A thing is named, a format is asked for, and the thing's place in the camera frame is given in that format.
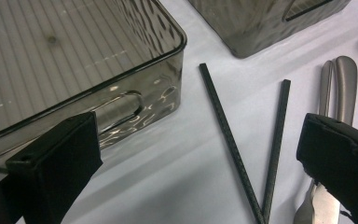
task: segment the stainless steel utensil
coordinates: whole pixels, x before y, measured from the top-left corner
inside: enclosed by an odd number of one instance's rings
[[[352,125],[357,90],[357,66],[353,59],[340,56],[327,61],[322,69],[319,114],[328,116],[332,75],[337,76],[337,119]],[[294,224],[337,224],[339,201],[314,180],[306,198],[298,208]]]

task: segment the black rod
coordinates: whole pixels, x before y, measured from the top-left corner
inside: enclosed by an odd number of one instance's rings
[[[281,94],[278,104],[278,113],[275,121],[275,131],[272,140],[272,149],[269,158],[267,183],[264,191],[263,216],[266,224],[269,223],[269,215],[274,195],[275,180],[277,177],[279,156],[283,136],[284,119],[286,117],[287,102],[289,100],[290,80],[284,80],[281,86]]]
[[[248,198],[249,204],[251,205],[252,212],[255,216],[255,219],[258,224],[264,224],[263,214],[261,213],[260,206],[258,205],[257,198],[255,197],[255,192],[252,188],[251,181],[249,176],[246,173],[245,166],[243,165],[241,154],[238,151],[237,145],[235,144],[234,136],[229,128],[228,121],[223,111],[223,107],[220,104],[219,97],[217,96],[216,89],[214,88],[211,75],[209,74],[208,67],[206,63],[200,64],[200,71],[205,82],[205,86],[208,90],[209,97],[212,101],[214,112],[216,113],[217,119],[220,124],[220,129],[225,136],[228,149],[231,153],[231,157],[234,160],[235,167],[237,168],[238,174],[241,179],[242,186],[245,190],[246,196]]]

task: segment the glass dish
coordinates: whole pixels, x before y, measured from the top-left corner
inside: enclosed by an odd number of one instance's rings
[[[185,45],[159,1],[0,1],[0,172],[76,114],[95,111],[104,148],[172,113]]]
[[[351,0],[188,0],[238,58],[342,10]]]

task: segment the rippled glass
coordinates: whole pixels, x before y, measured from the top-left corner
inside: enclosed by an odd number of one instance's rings
[[[104,148],[173,112],[185,44],[159,1],[0,1],[0,170],[73,115]]]
[[[351,0],[188,0],[234,56],[246,58],[342,10]]]

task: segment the white table surface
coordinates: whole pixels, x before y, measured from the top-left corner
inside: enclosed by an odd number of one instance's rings
[[[296,160],[303,119],[316,113],[320,70],[340,55],[358,64],[358,0],[338,14],[239,60],[186,0],[161,0],[188,38],[182,103],[102,152],[103,166],[63,223],[255,223],[207,96],[207,63],[258,201],[263,201],[281,82],[289,105],[270,217],[292,223],[310,178]],[[358,129],[358,92],[353,126]],[[340,223],[351,223],[341,216]]]

